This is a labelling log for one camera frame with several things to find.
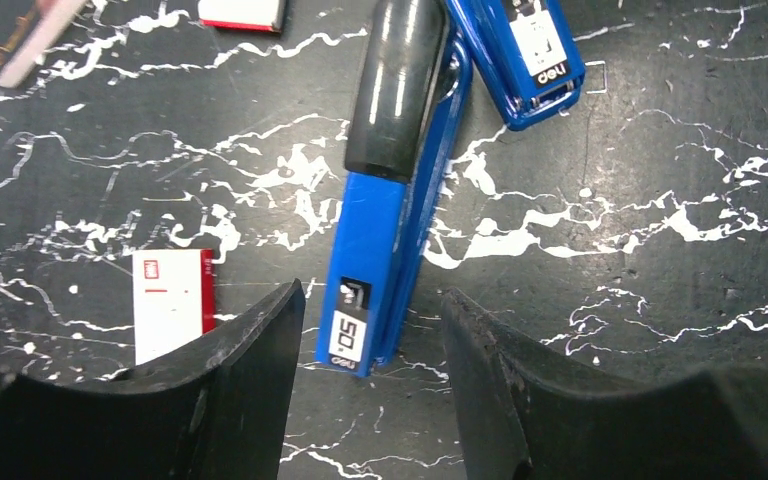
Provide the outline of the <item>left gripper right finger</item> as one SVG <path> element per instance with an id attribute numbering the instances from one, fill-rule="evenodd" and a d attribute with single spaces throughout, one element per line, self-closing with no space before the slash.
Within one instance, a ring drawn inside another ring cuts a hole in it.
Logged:
<path id="1" fill-rule="evenodd" d="M 548 348 L 457 289 L 441 318 L 471 479 L 768 479 L 768 363 L 646 384 Z"/>

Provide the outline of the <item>small red staple box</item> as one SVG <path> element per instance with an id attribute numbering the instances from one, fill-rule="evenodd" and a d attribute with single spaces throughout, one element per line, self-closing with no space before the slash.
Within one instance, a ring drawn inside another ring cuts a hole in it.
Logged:
<path id="1" fill-rule="evenodd" d="M 216 328 L 212 250 L 138 250 L 132 273 L 136 364 Z"/>

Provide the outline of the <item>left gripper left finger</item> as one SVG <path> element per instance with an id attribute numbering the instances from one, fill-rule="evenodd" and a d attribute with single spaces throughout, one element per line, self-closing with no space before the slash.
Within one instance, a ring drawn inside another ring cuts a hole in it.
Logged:
<path id="1" fill-rule="evenodd" d="M 305 305 L 284 283 L 108 381 L 0 369 L 0 479 L 275 478 Z"/>

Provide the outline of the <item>staple box tray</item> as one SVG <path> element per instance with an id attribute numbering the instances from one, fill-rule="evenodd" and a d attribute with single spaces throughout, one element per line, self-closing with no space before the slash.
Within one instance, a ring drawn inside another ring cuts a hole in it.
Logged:
<path id="1" fill-rule="evenodd" d="M 287 0 L 199 0 L 202 24 L 225 29 L 280 33 Z"/>

